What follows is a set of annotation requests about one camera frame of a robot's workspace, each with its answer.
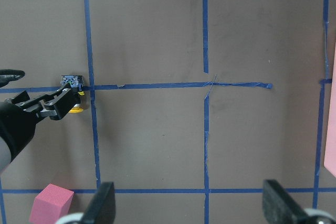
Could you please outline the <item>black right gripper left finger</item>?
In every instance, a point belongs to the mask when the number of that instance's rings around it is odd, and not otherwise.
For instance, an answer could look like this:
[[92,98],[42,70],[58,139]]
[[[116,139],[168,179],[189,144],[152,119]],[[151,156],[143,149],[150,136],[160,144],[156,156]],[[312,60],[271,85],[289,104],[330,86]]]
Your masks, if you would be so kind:
[[115,203],[114,183],[102,183],[84,211],[81,223],[114,223]]

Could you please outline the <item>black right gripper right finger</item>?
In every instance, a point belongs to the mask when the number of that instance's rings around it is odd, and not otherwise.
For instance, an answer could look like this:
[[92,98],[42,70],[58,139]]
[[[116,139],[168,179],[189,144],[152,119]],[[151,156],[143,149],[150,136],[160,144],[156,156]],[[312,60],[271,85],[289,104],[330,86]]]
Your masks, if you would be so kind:
[[275,180],[263,181],[262,210],[268,223],[306,223],[308,214]]

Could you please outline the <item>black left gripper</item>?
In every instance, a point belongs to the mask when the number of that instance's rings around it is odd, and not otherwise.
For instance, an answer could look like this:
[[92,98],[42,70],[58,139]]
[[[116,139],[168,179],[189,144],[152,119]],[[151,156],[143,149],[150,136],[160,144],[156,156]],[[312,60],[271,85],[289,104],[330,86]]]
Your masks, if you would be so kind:
[[[1,69],[0,87],[25,76],[22,70]],[[71,88],[58,93],[42,94],[31,99],[27,91],[1,102],[1,138],[7,144],[11,156],[17,156],[32,140],[36,125],[49,117],[63,119],[76,104]]]

